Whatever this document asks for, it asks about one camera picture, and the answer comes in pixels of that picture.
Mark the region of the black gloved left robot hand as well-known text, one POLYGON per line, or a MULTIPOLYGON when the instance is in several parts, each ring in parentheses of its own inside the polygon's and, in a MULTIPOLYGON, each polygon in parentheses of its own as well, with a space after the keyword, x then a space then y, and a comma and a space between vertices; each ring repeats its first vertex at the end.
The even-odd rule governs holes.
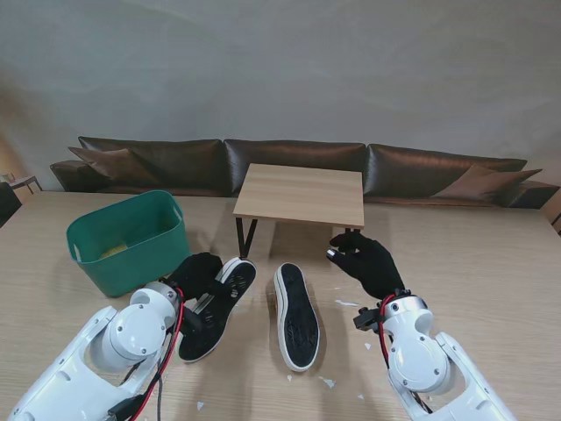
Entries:
POLYGON ((171 288, 180 289, 184 301, 200 299, 204 294, 229 295, 231 288, 217 280, 222 267, 223 263, 217 255, 192 254, 168 276, 166 284, 171 288))

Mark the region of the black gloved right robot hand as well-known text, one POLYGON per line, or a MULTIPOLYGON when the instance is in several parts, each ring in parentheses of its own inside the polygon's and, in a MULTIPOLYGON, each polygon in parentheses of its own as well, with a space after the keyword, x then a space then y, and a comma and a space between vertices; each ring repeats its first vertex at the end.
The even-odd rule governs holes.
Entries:
POLYGON ((329 260, 359 281, 369 296, 381 300, 405 289, 391 253, 379 241, 360 232, 345 232, 332 238, 330 246, 329 260))

